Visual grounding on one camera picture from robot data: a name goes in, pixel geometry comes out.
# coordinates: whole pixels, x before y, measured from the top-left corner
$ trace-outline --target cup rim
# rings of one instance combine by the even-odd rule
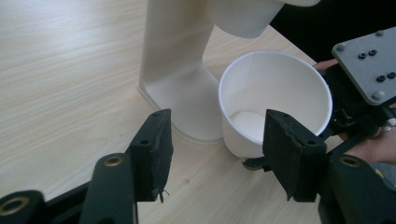
[[[250,137],[250,136],[246,135],[244,132],[242,132],[242,131],[240,130],[240,128],[238,128],[237,126],[235,126],[235,124],[231,121],[231,118],[229,118],[228,116],[225,116],[225,115],[226,115],[226,109],[224,108],[224,104],[222,103],[222,100],[221,100],[221,99],[222,99],[223,82],[224,82],[224,79],[226,78],[226,74],[228,74],[228,71],[229,71],[230,69],[232,69],[232,67],[233,67],[236,63],[238,63],[239,61],[245,59],[246,57],[251,56],[252,54],[256,54],[256,53],[260,53],[260,54],[262,54],[262,53],[264,53],[264,54],[277,54],[277,55],[282,55],[282,56],[286,56],[286,57],[292,58],[292,59],[294,59],[294,60],[296,60],[296,61],[299,61],[300,63],[303,63],[304,65],[306,65],[310,70],[312,70],[312,71],[317,75],[318,80],[319,80],[320,83],[323,85],[323,87],[325,87],[324,90],[326,91],[326,96],[327,96],[327,98],[329,99],[329,100],[327,101],[327,102],[328,102],[328,103],[327,103],[327,106],[329,107],[329,110],[328,110],[328,113],[327,113],[326,118],[325,118],[326,122],[324,122],[324,124],[317,130],[316,133],[314,133],[314,135],[318,136],[318,135],[320,135],[321,133],[323,133],[323,131],[326,129],[327,125],[329,124],[330,118],[332,117],[332,95],[331,95],[331,93],[330,93],[329,85],[326,83],[326,81],[324,80],[324,78],[322,77],[322,75],[318,72],[318,70],[316,70],[311,64],[309,64],[308,62],[306,62],[306,61],[304,61],[304,60],[302,60],[302,59],[300,59],[300,58],[298,58],[298,57],[296,57],[296,56],[294,56],[294,55],[291,55],[291,54],[289,54],[289,53],[285,53],[285,52],[282,52],[282,51],[267,50],[267,49],[265,49],[265,50],[254,50],[254,51],[251,51],[251,52],[249,52],[249,53],[246,53],[246,54],[244,54],[244,55],[242,55],[242,56],[236,58],[234,61],[232,61],[232,62],[227,66],[227,68],[224,70],[223,75],[221,76],[221,79],[220,79],[220,82],[219,82],[219,107],[220,107],[220,110],[221,110],[221,115],[222,115],[224,118],[226,118],[226,119],[227,119],[227,122],[228,122],[235,130],[237,130],[239,134],[241,134],[244,138],[246,138],[248,141],[250,141],[250,142],[252,142],[252,143],[254,143],[254,144],[256,144],[256,145],[259,145],[259,146],[262,145],[262,142],[261,142],[261,141],[259,141],[259,140],[255,139],[255,138],[253,138],[253,137]]]

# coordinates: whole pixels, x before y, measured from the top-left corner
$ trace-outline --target gray metal plate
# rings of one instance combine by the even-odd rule
[[[396,95],[396,78],[391,78],[396,72],[396,27],[337,44],[332,55],[367,104],[381,105]]]

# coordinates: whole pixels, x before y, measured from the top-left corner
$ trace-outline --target white paper cup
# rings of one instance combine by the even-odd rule
[[[262,157],[266,109],[290,114],[319,135],[332,115],[329,88],[309,63],[277,51],[246,54],[219,84],[224,142],[240,158]]]

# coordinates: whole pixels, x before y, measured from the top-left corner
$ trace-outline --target wood grain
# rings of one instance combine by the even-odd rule
[[[38,189],[49,200],[128,147],[154,111],[136,88],[146,3],[0,2],[0,197]],[[271,27],[255,39],[216,28],[204,60],[220,78],[256,49],[314,63]],[[272,173],[245,170],[223,143],[173,140],[169,196],[140,203],[141,223],[319,223],[316,203],[287,202]]]

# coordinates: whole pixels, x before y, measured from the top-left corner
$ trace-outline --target white curved support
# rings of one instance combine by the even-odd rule
[[[149,0],[138,89],[156,108],[171,108],[173,128],[200,144],[222,138],[219,82],[203,64],[213,30],[206,1]]]
[[[283,1],[148,0],[138,89],[155,109],[172,109],[176,133],[199,144],[222,139],[219,82],[203,64],[214,23],[231,34],[255,37]]]

